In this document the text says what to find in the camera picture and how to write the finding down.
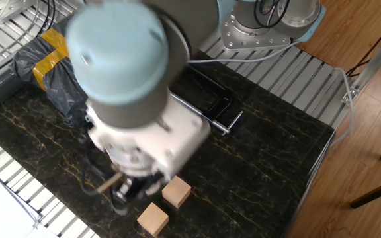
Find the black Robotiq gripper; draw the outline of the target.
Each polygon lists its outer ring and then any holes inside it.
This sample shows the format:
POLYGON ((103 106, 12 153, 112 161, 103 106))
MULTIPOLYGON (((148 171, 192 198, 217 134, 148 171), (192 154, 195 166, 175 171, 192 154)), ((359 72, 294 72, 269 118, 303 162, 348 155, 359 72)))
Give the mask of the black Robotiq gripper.
POLYGON ((134 199, 133 188, 139 192, 136 198, 142 200, 145 196, 157 193, 163 182, 164 175, 157 171, 155 174, 145 177, 132 177, 126 175, 124 182, 114 191, 114 198, 123 205, 129 204, 134 199))

